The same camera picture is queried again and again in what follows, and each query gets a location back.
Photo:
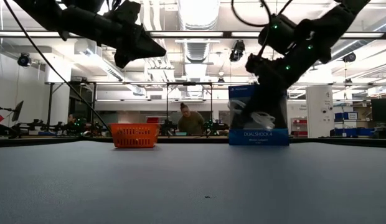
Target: black monitor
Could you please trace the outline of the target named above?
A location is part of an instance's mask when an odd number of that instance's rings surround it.
[[[24,103],[24,101],[18,103],[16,108],[14,109],[13,116],[12,116],[12,122],[19,120],[19,116],[20,116],[21,108],[23,107],[23,103]]]
[[[373,121],[386,123],[386,98],[372,100]]]

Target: woman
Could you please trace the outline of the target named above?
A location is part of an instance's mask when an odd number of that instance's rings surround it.
[[[204,130],[204,118],[195,111],[190,111],[189,107],[181,103],[182,117],[178,122],[180,132],[185,132],[191,135],[201,135]]]

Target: gray table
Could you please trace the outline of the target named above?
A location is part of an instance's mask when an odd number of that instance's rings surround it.
[[[386,149],[0,148],[5,223],[386,223]]]

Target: orange basket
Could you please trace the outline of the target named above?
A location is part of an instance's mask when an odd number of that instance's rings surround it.
[[[114,145],[118,148],[150,148],[157,143],[158,124],[111,124]]]

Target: olive green shirt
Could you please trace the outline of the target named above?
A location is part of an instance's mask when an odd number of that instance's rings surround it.
[[[191,111],[188,118],[182,116],[179,119],[178,129],[187,134],[201,135],[204,129],[204,118],[198,112]]]

